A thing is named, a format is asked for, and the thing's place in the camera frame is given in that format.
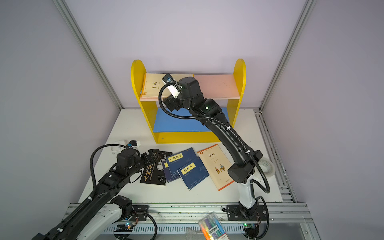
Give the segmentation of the beige book yellow border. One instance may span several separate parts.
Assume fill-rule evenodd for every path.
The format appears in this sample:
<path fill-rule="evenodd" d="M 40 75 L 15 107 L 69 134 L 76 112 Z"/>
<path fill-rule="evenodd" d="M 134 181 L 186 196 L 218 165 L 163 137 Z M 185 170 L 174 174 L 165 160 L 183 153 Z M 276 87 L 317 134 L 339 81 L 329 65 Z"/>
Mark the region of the beige book yellow border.
<path fill-rule="evenodd" d="M 162 80 L 165 74 L 145 74 L 144 86 L 141 91 L 141 96 L 159 96 L 159 91 L 163 87 L 164 82 Z M 185 77 L 194 77 L 192 74 L 170 74 L 177 82 Z M 162 93 L 162 98 L 166 98 L 171 93 L 168 89 L 165 89 Z"/>

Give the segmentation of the pink cartoon cover book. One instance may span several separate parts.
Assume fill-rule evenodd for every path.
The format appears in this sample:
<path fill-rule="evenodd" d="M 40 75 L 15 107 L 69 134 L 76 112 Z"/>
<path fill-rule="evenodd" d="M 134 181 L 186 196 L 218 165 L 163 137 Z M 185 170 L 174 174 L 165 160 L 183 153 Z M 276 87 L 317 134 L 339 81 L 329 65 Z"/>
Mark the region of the pink cartoon cover book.
<path fill-rule="evenodd" d="M 158 101 L 159 97 L 158 96 L 141 96 L 140 101 L 142 102 L 147 102 L 147 101 Z"/>

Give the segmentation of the beige book orange border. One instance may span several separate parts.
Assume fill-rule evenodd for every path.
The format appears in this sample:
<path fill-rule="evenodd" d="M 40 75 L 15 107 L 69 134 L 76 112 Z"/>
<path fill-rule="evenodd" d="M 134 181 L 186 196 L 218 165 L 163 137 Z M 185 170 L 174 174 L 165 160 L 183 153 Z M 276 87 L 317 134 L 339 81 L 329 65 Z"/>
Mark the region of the beige book orange border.
<path fill-rule="evenodd" d="M 232 164 L 218 144 L 198 151 L 198 156 L 202 160 L 218 191 L 223 190 L 234 182 L 227 172 Z"/>

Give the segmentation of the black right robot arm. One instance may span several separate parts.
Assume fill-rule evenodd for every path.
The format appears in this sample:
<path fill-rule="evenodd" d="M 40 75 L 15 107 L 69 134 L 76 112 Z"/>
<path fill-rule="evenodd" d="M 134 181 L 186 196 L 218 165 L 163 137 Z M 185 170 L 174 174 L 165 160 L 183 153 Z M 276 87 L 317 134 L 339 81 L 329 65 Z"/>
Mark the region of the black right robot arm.
<path fill-rule="evenodd" d="M 228 174 L 239 185 L 239 204 L 246 210 L 253 208 L 258 202 L 253 185 L 258 185 L 267 194 L 271 191 L 259 165 L 263 157 L 261 151 L 255 151 L 246 144 L 216 101 L 204 97 L 194 77 L 175 81 L 166 74 L 162 81 L 164 86 L 158 99 L 163 112 L 176 119 L 199 121 L 219 139 L 234 160 Z"/>

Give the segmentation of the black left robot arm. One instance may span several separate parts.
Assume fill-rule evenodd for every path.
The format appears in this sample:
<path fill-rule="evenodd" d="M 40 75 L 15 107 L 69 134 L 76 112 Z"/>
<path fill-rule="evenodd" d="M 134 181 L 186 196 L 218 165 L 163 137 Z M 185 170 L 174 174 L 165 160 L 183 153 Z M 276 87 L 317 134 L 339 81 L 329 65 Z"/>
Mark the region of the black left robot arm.
<path fill-rule="evenodd" d="M 124 147 L 117 155 L 117 162 L 96 181 L 94 157 L 91 155 L 90 158 L 93 184 L 90 195 L 48 233 L 36 234 L 35 240 L 94 240 L 111 224 L 132 218 L 139 221 L 140 216 L 151 220 L 155 228 L 153 236 L 157 236 L 155 219 L 146 211 L 134 209 L 132 200 L 118 194 L 125 185 L 131 183 L 131 176 L 142 172 L 155 161 L 148 154 Z"/>

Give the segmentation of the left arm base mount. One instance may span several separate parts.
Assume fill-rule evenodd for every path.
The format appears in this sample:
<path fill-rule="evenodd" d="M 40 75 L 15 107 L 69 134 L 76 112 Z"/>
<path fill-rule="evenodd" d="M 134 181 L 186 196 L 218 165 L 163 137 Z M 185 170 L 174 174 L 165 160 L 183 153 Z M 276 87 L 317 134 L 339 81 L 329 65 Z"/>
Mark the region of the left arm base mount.
<path fill-rule="evenodd" d="M 139 222 L 145 222 L 149 210 L 149 205 L 133 205 L 133 201 L 127 197 L 116 196 L 111 200 L 112 205 L 119 207 L 119 210 L 122 211 L 118 222 L 123 222 L 118 224 L 115 232 L 132 232 L 134 227 Z"/>

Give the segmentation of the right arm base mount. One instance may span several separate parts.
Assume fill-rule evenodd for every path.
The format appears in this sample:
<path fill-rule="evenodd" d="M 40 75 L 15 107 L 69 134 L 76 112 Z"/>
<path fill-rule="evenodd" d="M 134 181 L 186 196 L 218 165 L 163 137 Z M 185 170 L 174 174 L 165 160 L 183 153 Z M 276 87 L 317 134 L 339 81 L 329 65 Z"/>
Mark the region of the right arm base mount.
<path fill-rule="evenodd" d="M 269 221 L 269 212 L 265 204 L 256 202 L 250 209 L 240 203 L 227 205 L 222 209 L 229 221 Z"/>

